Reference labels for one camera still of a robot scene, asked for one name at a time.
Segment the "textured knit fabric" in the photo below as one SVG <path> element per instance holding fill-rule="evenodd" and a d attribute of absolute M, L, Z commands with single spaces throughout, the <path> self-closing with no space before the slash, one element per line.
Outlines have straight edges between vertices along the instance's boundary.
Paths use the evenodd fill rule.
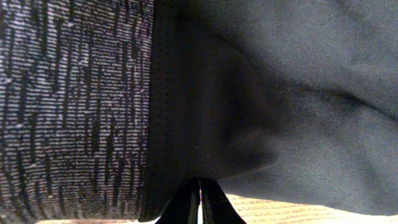
<path fill-rule="evenodd" d="M 153 8 L 0 1 L 0 223 L 139 217 Z"/>

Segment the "black and white patterned fabric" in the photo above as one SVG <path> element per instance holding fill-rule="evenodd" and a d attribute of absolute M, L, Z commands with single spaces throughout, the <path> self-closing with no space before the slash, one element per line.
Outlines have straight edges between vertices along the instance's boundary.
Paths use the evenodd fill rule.
<path fill-rule="evenodd" d="M 0 223 L 137 219 L 153 0 L 0 0 Z"/>

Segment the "clothing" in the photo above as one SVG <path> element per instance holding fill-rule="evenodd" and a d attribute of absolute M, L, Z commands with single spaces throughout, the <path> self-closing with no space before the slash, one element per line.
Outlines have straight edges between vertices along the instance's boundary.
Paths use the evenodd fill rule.
<path fill-rule="evenodd" d="M 1 3 L 4 222 L 149 221 L 196 177 L 398 213 L 395 1 Z M 35 63 L 43 51 L 54 56 Z"/>

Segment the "garment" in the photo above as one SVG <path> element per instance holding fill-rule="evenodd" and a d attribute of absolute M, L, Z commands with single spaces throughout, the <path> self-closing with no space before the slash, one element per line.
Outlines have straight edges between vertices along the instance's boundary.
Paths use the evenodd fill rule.
<path fill-rule="evenodd" d="M 0 206 L 2 212 L 7 211 L 2 220 L 9 222 L 21 215 L 26 220 L 16 222 L 46 219 L 40 204 L 46 205 L 43 208 L 46 215 L 51 214 L 49 218 L 120 218 L 124 213 L 125 218 L 153 220 L 195 177 L 218 180 L 227 193 L 247 197 L 326 205 L 370 215 L 398 213 L 398 5 L 394 1 L 57 2 L 1 1 L 2 12 L 7 12 L 1 16 L 2 25 L 6 24 L 1 29 L 1 47 L 6 49 L 1 58 L 5 71 L 0 89 L 0 106 L 4 108 L 0 114 L 1 164 L 11 164 L 0 172 Z M 88 7 L 71 7 L 82 2 Z M 56 20 L 57 10 L 65 21 L 74 15 L 83 25 Z M 85 22 L 78 19 L 80 14 L 93 18 Z M 26 16 L 38 24 L 22 23 Z M 79 30 L 92 25 L 98 28 L 92 33 Z M 96 30 L 102 34 L 94 38 Z M 20 33 L 33 42 L 47 38 L 46 49 L 55 56 L 49 58 L 51 63 L 41 63 L 50 68 L 28 60 L 42 50 L 24 48 L 30 45 L 23 42 L 11 44 L 10 37 L 21 38 Z M 67 47 L 71 44 L 68 37 L 80 34 L 82 40 L 71 38 L 71 42 L 77 50 L 82 44 L 82 53 Z M 96 40 L 99 36 L 105 41 Z M 57 57 L 57 51 L 66 57 Z M 70 64 L 77 64 L 68 66 L 68 54 L 86 55 L 88 61 L 79 64 L 81 60 L 71 57 Z M 25 58 L 37 68 L 23 73 L 26 68 L 15 62 Z M 97 63 L 104 62 L 102 58 L 111 62 L 100 67 Z M 53 85 L 58 73 L 59 88 L 46 87 L 41 92 L 49 93 L 44 98 L 59 99 L 53 103 L 58 108 L 35 103 L 32 93 L 38 78 L 44 76 Z M 67 84 L 69 74 L 73 82 Z M 78 77 L 86 81 L 78 82 Z M 119 82 L 112 84 L 106 78 Z M 65 111 L 63 102 L 76 102 L 64 99 L 77 97 L 79 86 L 83 90 L 78 105 L 68 103 L 68 110 L 59 112 Z M 7 100 L 8 94 L 3 93 L 11 88 L 15 93 Z M 121 102 L 109 98 L 111 104 L 107 105 L 106 96 L 97 97 L 97 90 L 107 88 L 115 98 L 124 94 Z M 133 89 L 140 103 L 132 100 Z M 92 101 L 88 106 L 87 96 Z M 95 112 L 98 107 L 99 119 L 98 113 L 73 115 L 81 110 Z M 120 117 L 112 111 L 119 111 Z M 133 111 L 142 113 L 134 122 Z M 33 128 L 44 125 L 34 122 L 44 122 L 34 119 L 40 116 L 54 120 L 45 124 L 43 136 Z M 64 122 L 74 124 L 73 119 L 81 125 L 76 128 Z M 115 128 L 112 132 L 113 122 L 120 125 L 120 131 Z M 65 140 L 65 128 L 68 134 L 82 133 L 83 139 L 76 141 L 69 134 Z M 134 139 L 134 130 L 139 140 Z M 55 143 L 59 141 L 77 145 L 44 151 L 36 142 L 46 135 L 49 146 L 58 147 Z M 116 146 L 123 141 L 128 146 Z M 46 156 L 65 153 L 58 160 L 70 162 L 68 157 L 76 154 L 73 161 L 86 161 L 85 142 L 90 159 L 88 164 L 78 163 L 82 164 L 80 173 L 74 172 L 77 166 L 73 162 L 66 166 Z M 121 156 L 133 152 L 140 162 Z M 133 163 L 137 166 L 134 172 Z M 107 165 L 112 167 L 108 174 Z M 67 167 L 63 172 L 56 170 L 63 167 Z M 52 176 L 49 187 L 46 169 L 61 176 L 61 181 Z M 73 177 L 76 174 L 84 178 Z M 77 185 L 59 187 L 74 178 L 86 191 L 95 193 L 95 186 L 102 190 L 93 196 L 78 191 Z M 14 197 L 8 187 L 12 185 L 16 186 Z M 94 212 L 84 211 L 85 207 Z"/>

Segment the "wooden surface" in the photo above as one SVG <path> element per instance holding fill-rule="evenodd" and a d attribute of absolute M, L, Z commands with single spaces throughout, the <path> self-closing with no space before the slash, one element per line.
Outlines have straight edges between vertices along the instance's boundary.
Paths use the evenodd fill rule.
<path fill-rule="evenodd" d="M 228 195 L 235 210 L 248 223 L 255 224 L 378 224 L 397 223 L 398 215 L 377 217 L 326 208 L 318 205 L 299 205 L 285 202 L 242 198 Z M 64 220 L 45 221 L 40 224 L 109 224 L 137 223 L 122 220 Z"/>

